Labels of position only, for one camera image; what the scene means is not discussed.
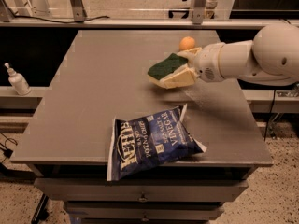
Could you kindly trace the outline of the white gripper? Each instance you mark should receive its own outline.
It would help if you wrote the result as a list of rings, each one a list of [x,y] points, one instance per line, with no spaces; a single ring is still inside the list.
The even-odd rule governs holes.
[[[173,73],[160,79],[159,84],[165,89],[191,86],[198,78],[198,74],[205,82],[222,82],[224,78],[219,67],[219,56],[223,46],[224,44],[220,42],[207,45],[204,48],[197,47],[178,52],[177,56],[186,58],[189,63],[194,60],[196,70],[184,64]]]

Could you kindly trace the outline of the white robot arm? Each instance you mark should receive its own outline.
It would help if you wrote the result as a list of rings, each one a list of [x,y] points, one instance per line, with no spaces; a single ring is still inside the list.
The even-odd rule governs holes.
[[[220,42],[178,55],[188,61],[159,80],[166,89],[190,86],[198,78],[205,82],[236,78],[287,86],[299,81],[299,28],[288,23],[272,24],[248,41]]]

